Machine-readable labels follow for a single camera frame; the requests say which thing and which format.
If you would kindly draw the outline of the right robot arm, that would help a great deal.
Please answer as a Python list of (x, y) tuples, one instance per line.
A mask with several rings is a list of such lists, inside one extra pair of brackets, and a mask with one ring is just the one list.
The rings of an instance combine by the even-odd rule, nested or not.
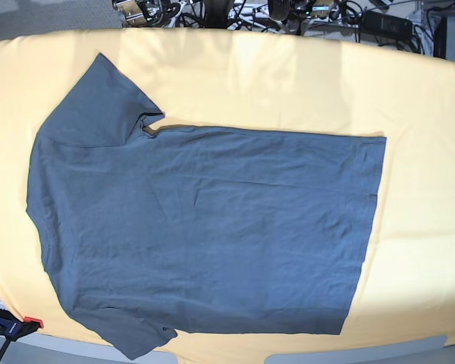
[(114, 0), (122, 27), (172, 28), (186, 6), (185, 1)]

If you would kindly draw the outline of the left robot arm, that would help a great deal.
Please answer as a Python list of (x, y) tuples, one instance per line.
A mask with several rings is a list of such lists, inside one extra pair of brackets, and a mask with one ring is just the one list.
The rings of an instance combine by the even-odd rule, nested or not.
[(272, 20), (318, 19), (329, 15), (334, 6), (331, 0), (268, 0)]

